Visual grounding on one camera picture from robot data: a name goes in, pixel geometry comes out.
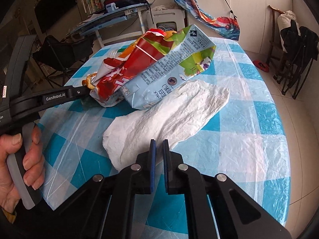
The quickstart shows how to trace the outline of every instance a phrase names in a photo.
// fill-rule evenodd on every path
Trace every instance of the blue checkered tablecloth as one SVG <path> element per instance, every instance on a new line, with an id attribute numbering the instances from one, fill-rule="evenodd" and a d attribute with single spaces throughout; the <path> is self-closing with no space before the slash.
<path id="1" fill-rule="evenodd" d="M 255 66 L 237 42 L 211 38 L 213 61 L 195 78 L 230 90 L 228 104 L 195 136 L 174 151 L 202 174 L 227 174 L 237 185 L 285 225 L 290 199 L 290 162 L 282 123 L 274 101 Z M 80 86 L 102 60 L 130 42 L 102 48 L 68 81 Z M 43 132 L 46 177 L 44 199 L 57 208 L 94 174 L 114 175 L 102 146 L 102 134 L 117 116 L 133 112 L 123 101 L 103 108 L 80 100 L 48 109 Z M 163 164 L 156 167 L 155 192 L 137 195 L 135 238 L 188 238 L 183 195 L 167 195 Z"/>

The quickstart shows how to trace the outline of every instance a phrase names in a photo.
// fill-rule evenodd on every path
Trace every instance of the fingernail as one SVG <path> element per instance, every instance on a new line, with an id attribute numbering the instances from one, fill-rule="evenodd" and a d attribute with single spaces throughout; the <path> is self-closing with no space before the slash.
<path id="1" fill-rule="evenodd" d="M 28 177 L 29 177 L 29 175 L 25 175 L 25 176 L 23 177 L 23 181 L 24 181 L 24 183 L 25 183 L 27 186 L 30 186 L 31 184 L 30 184 L 29 181 L 28 181 Z"/>
<path id="2" fill-rule="evenodd" d="M 40 188 L 39 186 L 34 186 L 34 183 L 32 184 L 33 189 L 36 191 L 38 188 Z"/>
<path id="3" fill-rule="evenodd" d="M 28 169 L 30 169 L 30 166 L 29 166 L 29 163 L 30 161 L 29 161 L 29 159 L 26 159 L 26 160 L 23 160 L 23 167 L 24 167 L 24 170 L 28 170 Z"/>
<path id="4" fill-rule="evenodd" d="M 22 138 L 22 136 L 21 136 L 20 133 L 14 135 L 14 136 L 12 137 L 12 145 L 15 146 L 15 145 L 19 144 L 19 143 L 21 142 L 21 138 Z"/>
<path id="5" fill-rule="evenodd" d="M 33 142 L 37 145 L 40 142 L 40 137 L 35 137 Z"/>

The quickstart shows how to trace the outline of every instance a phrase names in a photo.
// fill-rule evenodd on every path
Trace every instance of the chair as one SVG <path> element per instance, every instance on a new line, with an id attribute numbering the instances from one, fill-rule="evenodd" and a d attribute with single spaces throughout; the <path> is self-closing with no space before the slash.
<path id="1" fill-rule="evenodd" d="M 300 35 L 297 29 L 291 29 L 288 31 L 283 29 L 281 31 L 281 35 L 285 40 L 285 48 L 287 48 L 289 64 L 288 66 L 286 66 L 285 73 L 277 82 L 281 83 L 282 80 L 285 80 L 281 91 L 283 95 L 285 95 L 286 92 L 289 89 L 291 89 L 295 85 L 295 83 L 297 83 L 295 86 L 294 93 L 292 95 L 293 99 L 296 99 L 300 90 L 302 89 L 309 75 L 313 61 L 317 60 L 319 53 L 318 35 L 304 26 L 301 26 L 299 30 Z M 305 72 L 307 66 L 308 70 L 303 78 L 301 85 L 299 86 L 302 79 L 302 75 Z"/>
<path id="2" fill-rule="evenodd" d="M 287 53 L 283 51 L 281 42 L 279 43 L 275 42 L 275 29 L 276 29 L 276 17 L 275 17 L 275 12 L 279 12 L 280 14 L 283 14 L 284 12 L 275 9 L 271 7 L 270 5 L 268 6 L 272 10 L 272 39 L 269 41 L 270 42 L 270 48 L 267 56 L 267 61 L 266 63 L 269 65 L 269 63 L 272 63 L 272 65 L 275 67 L 275 75 L 273 78 L 275 80 L 278 79 L 279 76 L 282 76 L 283 70 L 285 68 L 286 62 L 288 60 Z M 272 52 L 273 49 L 277 49 L 279 53 L 281 53 L 280 57 L 273 56 Z M 276 65 L 273 59 L 278 60 L 279 64 Z"/>
<path id="3" fill-rule="evenodd" d="M 52 83 L 57 86 L 65 85 L 65 78 L 70 79 L 79 68 L 71 68 L 75 62 L 85 63 L 89 56 L 93 54 L 93 39 L 88 37 L 74 43 L 59 42 L 55 37 L 49 35 L 45 38 L 41 49 L 33 53 L 32 57 L 40 68 L 44 78 L 53 88 Z M 39 63 L 43 63 L 53 68 L 55 71 L 45 75 Z M 62 76 L 62 85 L 53 79 Z"/>

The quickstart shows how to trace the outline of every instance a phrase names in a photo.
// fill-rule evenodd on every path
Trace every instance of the blue desk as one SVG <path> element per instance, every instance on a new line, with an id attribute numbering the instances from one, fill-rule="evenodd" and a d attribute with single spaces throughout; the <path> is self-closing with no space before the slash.
<path id="1" fill-rule="evenodd" d="M 140 36 L 145 33 L 145 27 L 143 24 L 142 14 L 141 14 L 141 11 L 145 9 L 146 9 L 146 5 L 142 3 L 117 9 L 115 11 L 98 16 L 91 21 L 85 21 L 80 23 L 78 27 L 76 27 L 74 30 L 70 32 L 70 34 L 78 33 L 80 36 L 87 36 L 91 33 L 95 33 L 101 47 L 104 47 L 105 43 L 116 41 L 122 38 Z M 107 39 L 107 40 L 101 39 L 101 35 L 98 32 L 100 29 L 117 24 L 119 22 L 126 21 L 134 17 L 139 18 L 142 31 L 125 34 L 125 35 Z"/>

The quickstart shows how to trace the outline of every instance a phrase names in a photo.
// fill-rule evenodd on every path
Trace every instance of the stack of books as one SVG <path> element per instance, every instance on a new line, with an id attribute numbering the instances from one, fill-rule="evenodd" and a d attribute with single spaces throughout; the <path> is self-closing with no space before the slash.
<path id="1" fill-rule="evenodd" d="M 105 0 L 81 0 L 84 11 L 87 15 L 104 9 Z"/>

